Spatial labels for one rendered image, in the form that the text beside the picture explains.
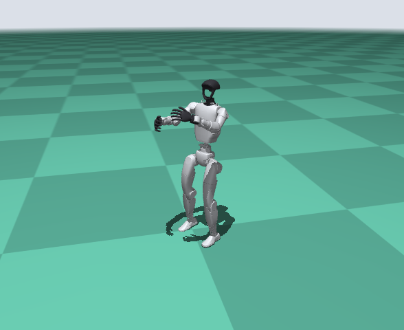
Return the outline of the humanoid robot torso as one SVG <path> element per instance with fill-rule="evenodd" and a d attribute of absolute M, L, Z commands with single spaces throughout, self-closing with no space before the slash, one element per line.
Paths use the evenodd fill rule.
<path fill-rule="evenodd" d="M 215 122 L 217 117 L 217 111 L 222 108 L 221 106 L 214 104 L 211 102 L 211 106 L 204 105 L 205 102 L 200 102 L 196 105 L 194 114 L 204 118 L 205 120 Z M 196 163 L 200 164 L 201 166 L 206 167 L 209 163 L 210 158 L 215 157 L 213 151 L 211 151 L 210 143 L 216 142 L 218 136 L 221 133 L 221 130 L 218 133 L 211 133 L 210 131 L 202 128 L 201 126 L 194 125 L 194 133 L 196 136 L 196 140 L 199 142 L 203 142 L 204 144 L 199 144 L 200 149 L 196 151 Z"/>

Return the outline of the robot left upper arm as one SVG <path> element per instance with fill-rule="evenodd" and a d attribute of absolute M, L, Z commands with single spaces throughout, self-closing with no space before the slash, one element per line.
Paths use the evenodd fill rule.
<path fill-rule="evenodd" d="M 212 129 L 210 132 L 211 133 L 218 133 L 221 130 L 221 127 L 223 126 L 226 119 L 228 119 L 228 117 L 229 117 L 229 115 L 228 115 L 227 110 L 224 107 L 220 108 L 217 111 L 217 117 L 216 117 L 216 120 L 215 120 L 215 122 L 218 122 L 220 124 L 220 129 L 219 130 Z"/>

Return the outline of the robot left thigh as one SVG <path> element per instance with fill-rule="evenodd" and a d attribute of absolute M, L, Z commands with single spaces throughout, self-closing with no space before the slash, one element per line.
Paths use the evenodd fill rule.
<path fill-rule="evenodd" d="M 210 158 L 209 163 L 205 168 L 203 177 L 203 202 L 204 207 L 210 210 L 212 202 L 215 201 L 214 192 L 216 189 L 217 179 L 216 174 L 222 171 L 222 165 L 213 158 Z"/>

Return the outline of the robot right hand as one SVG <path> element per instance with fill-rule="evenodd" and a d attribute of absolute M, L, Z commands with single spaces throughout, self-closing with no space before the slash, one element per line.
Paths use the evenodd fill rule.
<path fill-rule="evenodd" d="M 158 132 L 161 132 L 161 131 L 157 130 L 157 129 L 161 129 L 161 128 L 160 128 L 161 123 L 162 123 L 161 119 L 162 119 L 161 116 L 157 116 L 157 118 L 156 118 L 155 121 L 154 121 L 154 123 L 155 123 L 155 130 L 158 131 Z"/>

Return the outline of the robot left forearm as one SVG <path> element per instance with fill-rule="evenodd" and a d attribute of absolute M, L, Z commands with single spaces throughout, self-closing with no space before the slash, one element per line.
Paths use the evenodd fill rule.
<path fill-rule="evenodd" d="M 208 131 L 211 131 L 212 129 L 215 129 L 215 130 L 220 129 L 220 124 L 218 122 L 208 121 L 197 115 L 194 116 L 194 122 L 198 122 L 199 123 L 199 124 L 197 124 L 198 127 L 202 127 Z"/>

